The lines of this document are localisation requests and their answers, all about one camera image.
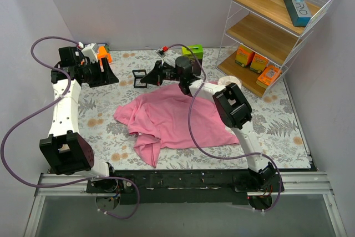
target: orange box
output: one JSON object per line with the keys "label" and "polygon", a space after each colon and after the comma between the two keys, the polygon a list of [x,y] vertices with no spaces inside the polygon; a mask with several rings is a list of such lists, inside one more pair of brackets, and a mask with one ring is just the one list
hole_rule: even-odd
{"label": "orange box", "polygon": [[112,58],[111,58],[111,55],[110,55],[110,53],[108,53],[107,51],[106,51],[106,48],[105,47],[99,47],[99,53],[98,53],[98,60],[99,60],[99,62],[100,62],[100,65],[102,65],[102,63],[101,63],[101,59],[102,58],[107,58],[107,61],[109,62],[109,63],[111,63],[112,62]]}
{"label": "orange box", "polygon": [[241,44],[238,48],[235,62],[245,68],[252,61],[254,54],[255,52],[253,50],[250,50]]}
{"label": "orange box", "polygon": [[258,77],[256,83],[261,87],[267,88],[280,75],[278,73],[279,70],[279,68],[276,68],[273,65],[269,65]]}
{"label": "orange box", "polygon": [[262,73],[268,64],[268,59],[264,58],[262,55],[255,53],[253,61],[250,65],[250,70],[256,73]]}

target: green object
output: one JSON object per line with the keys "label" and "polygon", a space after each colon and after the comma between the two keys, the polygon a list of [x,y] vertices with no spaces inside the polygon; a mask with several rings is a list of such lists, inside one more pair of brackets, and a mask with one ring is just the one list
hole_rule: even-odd
{"label": "green object", "polygon": [[[203,49],[202,45],[194,44],[193,46],[188,46],[188,48],[190,48],[193,51],[193,53],[195,54],[195,56],[199,60],[200,64],[202,65],[202,59],[204,57],[204,49]],[[192,65],[192,72],[195,75],[201,75],[201,68],[200,68],[199,64],[197,62],[195,62],[195,58],[191,54],[191,52],[188,51],[185,47],[183,47],[182,48],[182,55],[187,56],[189,58],[190,63]]]}

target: table surface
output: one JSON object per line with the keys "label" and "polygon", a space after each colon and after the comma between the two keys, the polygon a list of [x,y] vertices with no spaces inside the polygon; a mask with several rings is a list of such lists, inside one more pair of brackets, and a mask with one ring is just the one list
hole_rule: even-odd
{"label": "table surface", "polygon": [[[218,49],[205,48],[203,64],[207,80],[218,80],[224,74],[215,68]],[[119,105],[125,105],[141,93],[158,89],[148,85],[145,89],[133,87],[133,69],[152,69],[159,57],[154,51],[111,51],[112,71],[120,82],[89,88],[83,84],[79,98],[78,124],[83,138],[92,146],[95,156],[110,162],[115,169],[153,169],[144,163],[134,151],[136,136],[129,135],[127,126],[114,120]],[[168,52],[166,62],[175,65],[181,50]],[[164,81],[163,85],[173,82]],[[253,108],[253,128],[263,153],[274,158],[279,168],[310,168],[306,149],[301,137],[290,98],[283,81],[278,82],[264,99],[247,89],[244,95]],[[240,145],[223,145],[206,148],[206,151],[223,157],[243,154]],[[209,158],[196,148],[160,151],[157,169],[232,169],[247,168],[246,159],[218,160]]]}

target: teal box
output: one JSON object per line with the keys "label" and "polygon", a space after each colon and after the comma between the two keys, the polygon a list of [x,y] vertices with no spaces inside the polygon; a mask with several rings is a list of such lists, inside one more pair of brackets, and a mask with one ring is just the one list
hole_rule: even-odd
{"label": "teal box", "polygon": [[305,27],[312,15],[305,0],[283,0],[293,26]]}

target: yellow box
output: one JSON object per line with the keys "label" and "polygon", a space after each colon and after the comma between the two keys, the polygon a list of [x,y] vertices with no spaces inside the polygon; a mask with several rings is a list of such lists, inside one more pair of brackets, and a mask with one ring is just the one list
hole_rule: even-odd
{"label": "yellow box", "polygon": [[262,73],[268,64],[268,59],[262,55],[255,53],[253,61],[251,62],[250,69],[256,73]]}
{"label": "yellow box", "polygon": [[269,65],[258,77],[256,83],[261,87],[267,88],[280,75],[279,70],[279,68]]}
{"label": "yellow box", "polygon": [[240,45],[235,57],[235,62],[245,68],[252,61],[255,52],[249,48]]}

